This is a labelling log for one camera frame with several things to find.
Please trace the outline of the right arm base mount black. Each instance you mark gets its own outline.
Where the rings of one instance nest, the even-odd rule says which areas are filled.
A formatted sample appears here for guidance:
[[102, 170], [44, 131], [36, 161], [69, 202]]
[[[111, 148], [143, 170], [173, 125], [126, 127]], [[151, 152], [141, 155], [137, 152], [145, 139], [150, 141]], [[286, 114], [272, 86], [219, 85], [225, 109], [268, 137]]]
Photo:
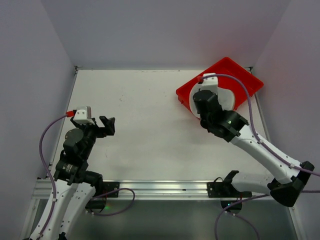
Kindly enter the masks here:
[[253, 196], [250, 191], [238, 191], [232, 185], [232, 176], [217, 177], [206, 183], [206, 191], [209, 198], [220, 199], [220, 205], [224, 209], [242, 199]]

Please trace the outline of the red plastic tray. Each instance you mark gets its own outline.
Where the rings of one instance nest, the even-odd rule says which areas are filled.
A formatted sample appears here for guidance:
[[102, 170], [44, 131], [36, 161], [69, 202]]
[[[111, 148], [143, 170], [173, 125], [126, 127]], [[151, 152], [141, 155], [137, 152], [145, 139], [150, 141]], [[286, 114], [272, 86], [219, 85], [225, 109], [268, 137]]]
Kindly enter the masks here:
[[175, 91], [180, 103], [184, 105], [190, 112], [190, 91], [192, 87], [198, 83], [200, 76], [209, 73], [215, 73], [215, 75], [211, 75], [211, 77], [222, 77], [222, 79], [219, 80], [218, 86], [220, 88], [229, 89], [234, 93], [235, 105], [232, 111], [237, 110], [237, 108], [248, 99], [247, 96], [252, 97], [264, 86], [264, 83], [261, 80], [252, 75], [245, 68], [237, 64], [231, 58], [224, 57], [180, 86]]

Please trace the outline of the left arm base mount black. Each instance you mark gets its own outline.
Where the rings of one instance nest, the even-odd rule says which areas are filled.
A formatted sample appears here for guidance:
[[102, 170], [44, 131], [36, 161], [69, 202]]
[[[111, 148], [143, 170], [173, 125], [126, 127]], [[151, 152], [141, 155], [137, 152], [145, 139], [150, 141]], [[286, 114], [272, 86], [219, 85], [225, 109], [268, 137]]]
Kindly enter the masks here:
[[[120, 188], [120, 183], [118, 181], [104, 181], [103, 187], [94, 195], [94, 197], [112, 192]], [[110, 193], [101, 198], [91, 199], [85, 206], [85, 209], [90, 212], [101, 213], [107, 207], [107, 200], [109, 198], [117, 198], [119, 196], [118, 192]]]

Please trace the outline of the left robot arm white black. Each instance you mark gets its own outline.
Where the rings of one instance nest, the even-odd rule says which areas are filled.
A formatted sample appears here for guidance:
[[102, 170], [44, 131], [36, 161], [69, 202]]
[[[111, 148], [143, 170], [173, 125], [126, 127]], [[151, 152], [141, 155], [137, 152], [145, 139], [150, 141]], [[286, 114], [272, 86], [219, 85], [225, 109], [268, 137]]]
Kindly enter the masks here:
[[88, 158], [99, 138], [115, 134], [115, 118], [99, 117], [71, 122], [74, 128], [65, 134], [63, 149], [50, 176], [52, 189], [42, 216], [31, 233], [31, 240], [66, 240], [77, 218], [96, 193], [103, 191], [103, 176], [88, 171]]

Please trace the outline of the aluminium mounting rail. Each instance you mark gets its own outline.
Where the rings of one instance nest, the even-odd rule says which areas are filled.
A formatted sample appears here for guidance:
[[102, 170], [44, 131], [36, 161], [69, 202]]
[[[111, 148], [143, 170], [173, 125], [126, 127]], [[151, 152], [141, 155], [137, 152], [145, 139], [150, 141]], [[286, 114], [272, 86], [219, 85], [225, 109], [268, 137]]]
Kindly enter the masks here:
[[[129, 189], [135, 192], [136, 200], [220, 200], [219, 198], [209, 198], [207, 193], [206, 181], [118, 181], [118, 189], [108, 192], [112, 194], [118, 192], [118, 200], [130, 200], [133, 194]], [[94, 194], [100, 191], [103, 185], [96, 189], [88, 183], [80, 183], [74, 186], [72, 196], [77, 196], [80, 200], [85, 192], [92, 191]], [[251, 192], [252, 197], [261, 196], [261, 193], [253, 190], [243, 191]]]

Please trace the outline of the white mesh laundry bag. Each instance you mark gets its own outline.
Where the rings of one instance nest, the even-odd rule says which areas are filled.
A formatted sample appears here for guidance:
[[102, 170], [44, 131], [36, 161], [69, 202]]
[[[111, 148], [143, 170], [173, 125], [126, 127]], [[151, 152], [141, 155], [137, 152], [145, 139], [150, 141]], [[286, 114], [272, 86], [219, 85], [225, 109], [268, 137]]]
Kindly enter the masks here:
[[[198, 82], [192, 87], [190, 93], [189, 93], [189, 108], [192, 112], [192, 114], [199, 119], [199, 114], [196, 111], [196, 106], [194, 104], [193, 96], [196, 92], [200, 91], [197, 88]], [[217, 92], [214, 92], [217, 94], [218, 102], [222, 106], [223, 110], [233, 110], [235, 107], [236, 97], [235, 94], [229, 90], [222, 87], [217, 87]]]

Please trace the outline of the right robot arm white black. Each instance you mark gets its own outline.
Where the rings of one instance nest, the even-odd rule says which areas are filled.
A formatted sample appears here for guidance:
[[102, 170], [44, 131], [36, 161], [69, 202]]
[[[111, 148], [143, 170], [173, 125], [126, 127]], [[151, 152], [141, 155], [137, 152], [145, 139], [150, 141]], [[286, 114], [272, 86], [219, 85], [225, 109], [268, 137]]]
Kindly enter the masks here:
[[200, 90], [192, 99], [204, 129], [245, 151], [272, 175], [263, 178], [232, 170], [220, 188], [226, 194], [236, 191], [270, 195], [281, 205], [293, 207], [307, 185], [314, 165], [289, 157], [265, 138], [254, 134], [249, 122], [233, 110], [224, 110], [218, 95], [210, 90]]

